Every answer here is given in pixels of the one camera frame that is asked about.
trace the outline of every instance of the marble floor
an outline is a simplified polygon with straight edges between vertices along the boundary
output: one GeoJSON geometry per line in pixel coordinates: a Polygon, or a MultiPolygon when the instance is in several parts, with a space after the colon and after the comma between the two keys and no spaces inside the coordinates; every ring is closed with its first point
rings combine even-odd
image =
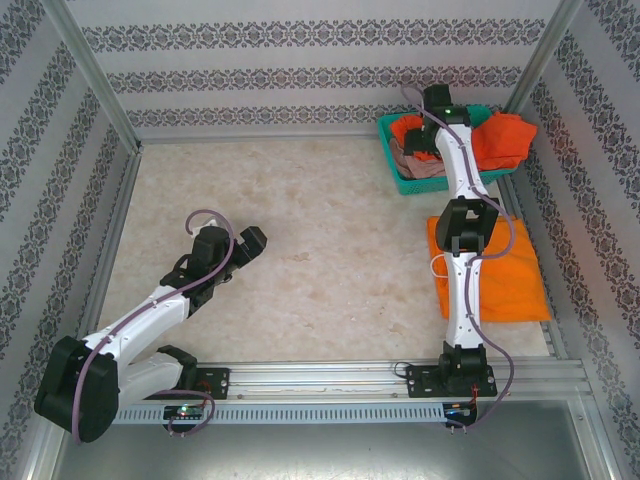
{"type": "MultiPolygon", "coordinates": [[[[147,352],[173,344],[200,361],[435,358],[447,322],[425,224],[447,201],[446,192],[399,195],[377,140],[147,146],[100,326],[153,291],[191,250],[187,215],[212,208],[237,233],[259,226],[267,248],[147,352]]],[[[548,355],[537,323],[483,328],[512,355],[548,355]]]]}

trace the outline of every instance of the teal basket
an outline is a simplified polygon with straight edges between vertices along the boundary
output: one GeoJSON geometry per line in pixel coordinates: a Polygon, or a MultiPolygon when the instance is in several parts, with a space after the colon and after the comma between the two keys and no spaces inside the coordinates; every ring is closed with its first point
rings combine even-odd
{"type": "MultiPolygon", "coordinates": [[[[469,111],[469,117],[471,119],[471,126],[477,127],[482,125],[490,116],[491,110],[482,105],[469,105],[467,107],[469,111]]],[[[387,156],[387,163],[391,169],[391,174],[396,182],[396,187],[401,195],[414,195],[416,193],[428,193],[428,192],[440,192],[442,190],[449,189],[449,183],[447,177],[431,177],[423,178],[420,180],[407,180],[400,176],[396,169],[396,164],[393,161],[391,155],[391,149],[389,148],[389,140],[391,140],[391,124],[398,118],[405,115],[415,115],[415,112],[407,113],[395,113],[393,115],[384,115],[378,119],[378,134],[380,135],[380,141],[382,142],[382,148],[384,154],[387,156]]],[[[482,183],[488,185],[498,177],[506,175],[508,173],[515,172],[515,168],[503,168],[500,170],[489,170],[486,172],[480,172],[480,179],[482,183]]]]}

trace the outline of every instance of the orange cloth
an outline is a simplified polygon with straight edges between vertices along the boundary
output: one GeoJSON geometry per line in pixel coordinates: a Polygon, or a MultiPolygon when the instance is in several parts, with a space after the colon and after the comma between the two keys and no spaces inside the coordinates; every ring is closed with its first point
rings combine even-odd
{"type": "MultiPolygon", "coordinates": [[[[404,148],[404,136],[409,130],[422,127],[422,117],[405,115],[391,124],[391,133],[404,148]]],[[[478,170],[516,168],[529,156],[529,146],[538,128],[524,122],[520,115],[494,113],[471,132],[471,145],[478,170]]],[[[433,155],[415,152],[418,160],[433,160],[433,155]]]]}
{"type": "MultiPolygon", "coordinates": [[[[438,217],[427,220],[427,240],[431,258],[442,253],[436,245],[438,217]]],[[[483,322],[540,322],[551,320],[542,285],[538,259],[521,220],[514,220],[516,241],[506,256],[487,260],[480,266],[480,320],[483,322]]],[[[500,217],[485,249],[499,253],[509,243],[509,225],[500,217]]],[[[438,275],[447,274],[443,257],[433,265],[438,275]]],[[[435,278],[440,311],[449,318],[449,285],[446,278],[435,278]]]]}

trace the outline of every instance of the black mounting plate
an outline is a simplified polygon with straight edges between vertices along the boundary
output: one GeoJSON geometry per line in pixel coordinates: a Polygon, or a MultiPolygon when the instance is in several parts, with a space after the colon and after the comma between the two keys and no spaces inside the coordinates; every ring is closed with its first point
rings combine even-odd
{"type": "Polygon", "coordinates": [[[479,397],[495,397],[498,394],[493,369],[488,365],[484,379],[450,377],[449,382],[445,383],[437,365],[408,365],[406,378],[409,398],[468,398],[472,395],[473,385],[478,387],[479,397]]]}
{"type": "MultiPolygon", "coordinates": [[[[226,400],[229,392],[230,370],[228,368],[201,368],[196,370],[196,379],[192,390],[207,392],[214,400],[226,400]]],[[[145,400],[200,400],[196,395],[151,395],[145,400]]]]}

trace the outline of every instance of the patterned wallpaper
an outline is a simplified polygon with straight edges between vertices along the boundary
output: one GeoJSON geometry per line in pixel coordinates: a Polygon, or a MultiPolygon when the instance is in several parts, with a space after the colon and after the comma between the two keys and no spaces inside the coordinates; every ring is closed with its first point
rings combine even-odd
{"type": "Polygon", "coordinates": [[[53,344],[80,321],[129,152],[37,0],[0,5],[0,479],[53,344]]]}
{"type": "Polygon", "coordinates": [[[143,140],[373,133],[402,84],[504,104],[557,4],[68,2],[143,140]]]}
{"type": "Polygon", "coordinates": [[[583,358],[622,478],[640,477],[637,7],[586,2],[524,115],[514,182],[569,353],[583,358]]]}

